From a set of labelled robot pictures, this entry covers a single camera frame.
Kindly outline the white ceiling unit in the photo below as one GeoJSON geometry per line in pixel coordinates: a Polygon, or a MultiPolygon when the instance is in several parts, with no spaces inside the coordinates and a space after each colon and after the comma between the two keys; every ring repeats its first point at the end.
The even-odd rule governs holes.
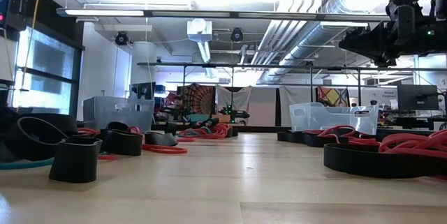
{"type": "Polygon", "coordinates": [[[187,36],[197,43],[212,40],[212,22],[203,18],[195,18],[187,22],[187,36]]]}

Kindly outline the clear plastic basket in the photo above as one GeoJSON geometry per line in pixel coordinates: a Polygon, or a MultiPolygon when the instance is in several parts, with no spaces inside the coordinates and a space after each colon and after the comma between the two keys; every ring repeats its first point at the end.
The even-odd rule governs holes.
{"type": "Polygon", "coordinates": [[[326,130],[335,126],[352,126],[356,131],[375,135],[379,107],[325,107],[321,103],[301,103],[289,106],[294,131],[326,130]]]}

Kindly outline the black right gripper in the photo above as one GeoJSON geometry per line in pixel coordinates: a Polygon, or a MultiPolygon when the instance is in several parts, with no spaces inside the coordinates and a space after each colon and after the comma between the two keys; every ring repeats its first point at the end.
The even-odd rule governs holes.
{"type": "Polygon", "coordinates": [[[348,29],[339,42],[339,48],[369,58],[376,66],[395,65],[402,55],[447,53],[447,21],[435,21],[416,25],[396,23],[383,49],[383,28],[376,26],[348,29]]]}

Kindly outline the black computer monitor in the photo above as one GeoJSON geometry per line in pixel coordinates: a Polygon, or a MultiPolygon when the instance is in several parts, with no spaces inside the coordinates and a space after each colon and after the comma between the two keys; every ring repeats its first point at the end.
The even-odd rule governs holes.
{"type": "Polygon", "coordinates": [[[434,85],[401,84],[397,86],[400,110],[438,110],[438,91],[434,85]]]}

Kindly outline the geometric colourful tapestry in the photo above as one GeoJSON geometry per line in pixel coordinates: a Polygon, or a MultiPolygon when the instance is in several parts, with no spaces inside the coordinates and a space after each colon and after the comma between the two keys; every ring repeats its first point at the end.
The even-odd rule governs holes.
{"type": "Polygon", "coordinates": [[[349,90],[347,88],[316,88],[316,102],[326,107],[350,107],[349,90]]]}

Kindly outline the mandala wall tapestry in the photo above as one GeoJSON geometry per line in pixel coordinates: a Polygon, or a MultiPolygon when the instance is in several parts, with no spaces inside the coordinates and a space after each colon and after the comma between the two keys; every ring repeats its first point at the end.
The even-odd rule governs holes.
{"type": "Polygon", "coordinates": [[[215,86],[193,83],[178,86],[177,95],[183,100],[185,108],[192,114],[213,114],[215,111],[215,86]]]}

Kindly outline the orange box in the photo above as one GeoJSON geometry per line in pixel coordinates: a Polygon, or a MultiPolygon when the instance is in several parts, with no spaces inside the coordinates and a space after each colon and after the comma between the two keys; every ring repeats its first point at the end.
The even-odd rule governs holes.
{"type": "Polygon", "coordinates": [[[213,114],[210,119],[213,122],[229,124],[231,122],[231,115],[229,114],[213,114]]]}

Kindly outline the teal rubber band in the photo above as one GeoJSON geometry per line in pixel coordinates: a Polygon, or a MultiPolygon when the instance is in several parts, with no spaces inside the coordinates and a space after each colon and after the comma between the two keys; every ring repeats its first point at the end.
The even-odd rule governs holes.
{"type": "Polygon", "coordinates": [[[37,167],[45,167],[53,164],[53,158],[38,161],[20,160],[12,163],[0,163],[0,170],[24,170],[37,167]]]}

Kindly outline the white hanging cloth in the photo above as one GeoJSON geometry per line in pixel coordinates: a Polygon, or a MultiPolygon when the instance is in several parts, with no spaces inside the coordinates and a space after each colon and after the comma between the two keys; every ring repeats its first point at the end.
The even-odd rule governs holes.
{"type": "Polygon", "coordinates": [[[217,87],[217,110],[232,105],[234,110],[247,111],[252,87],[244,87],[239,91],[230,91],[226,87],[217,87]]]}
{"type": "Polygon", "coordinates": [[[281,108],[281,125],[284,127],[291,126],[291,115],[289,106],[300,103],[311,102],[310,87],[279,87],[279,104],[281,108]]]}

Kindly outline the large black rubber band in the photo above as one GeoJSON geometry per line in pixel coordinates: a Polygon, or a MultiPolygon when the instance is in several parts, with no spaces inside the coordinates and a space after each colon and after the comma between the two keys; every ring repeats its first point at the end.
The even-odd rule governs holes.
{"type": "Polygon", "coordinates": [[[338,172],[380,179],[447,177],[447,158],[383,154],[371,145],[325,144],[323,164],[338,172]]]}
{"type": "Polygon", "coordinates": [[[316,133],[303,133],[305,144],[310,147],[323,147],[325,144],[347,143],[349,139],[346,136],[327,134],[319,136],[316,133]]]}

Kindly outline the grey translucent plastic basket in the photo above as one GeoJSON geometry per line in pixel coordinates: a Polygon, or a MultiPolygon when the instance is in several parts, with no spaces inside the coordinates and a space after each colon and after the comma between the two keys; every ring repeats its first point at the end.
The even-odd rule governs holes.
{"type": "Polygon", "coordinates": [[[88,128],[105,128],[110,122],[117,121],[149,131],[154,100],[95,96],[83,100],[82,109],[83,123],[88,128]]]}

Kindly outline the round black ceiling fixture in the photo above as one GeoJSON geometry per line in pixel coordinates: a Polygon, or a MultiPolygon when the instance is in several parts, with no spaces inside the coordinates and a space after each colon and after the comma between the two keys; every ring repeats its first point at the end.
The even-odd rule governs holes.
{"type": "Polygon", "coordinates": [[[232,31],[232,34],[230,35],[230,39],[232,42],[238,43],[243,41],[244,35],[239,27],[235,27],[232,31]]]}
{"type": "Polygon", "coordinates": [[[119,31],[115,37],[115,43],[118,46],[125,46],[129,43],[129,37],[126,31],[119,31]]]}

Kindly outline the white wall sign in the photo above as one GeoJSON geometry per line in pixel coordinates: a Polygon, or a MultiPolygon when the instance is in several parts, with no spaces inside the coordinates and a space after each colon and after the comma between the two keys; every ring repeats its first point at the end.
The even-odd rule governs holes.
{"type": "Polygon", "coordinates": [[[360,92],[361,105],[370,105],[371,100],[375,100],[377,105],[386,105],[392,109],[398,108],[396,88],[363,88],[360,92]]]}

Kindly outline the large glass window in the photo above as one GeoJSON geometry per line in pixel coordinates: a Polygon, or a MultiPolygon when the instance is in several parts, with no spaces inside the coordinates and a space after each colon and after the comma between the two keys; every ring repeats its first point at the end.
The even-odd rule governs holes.
{"type": "Polygon", "coordinates": [[[27,27],[17,44],[12,106],[74,116],[81,62],[80,48],[27,27]]]}

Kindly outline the white round column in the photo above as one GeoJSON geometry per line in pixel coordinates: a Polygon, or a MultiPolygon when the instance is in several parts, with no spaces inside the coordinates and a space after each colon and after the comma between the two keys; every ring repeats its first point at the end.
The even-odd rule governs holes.
{"type": "Polygon", "coordinates": [[[157,46],[151,42],[137,41],[133,44],[131,62],[131,84],[154,81],[155,70],[150,63],[156,63],[157,46]]]}

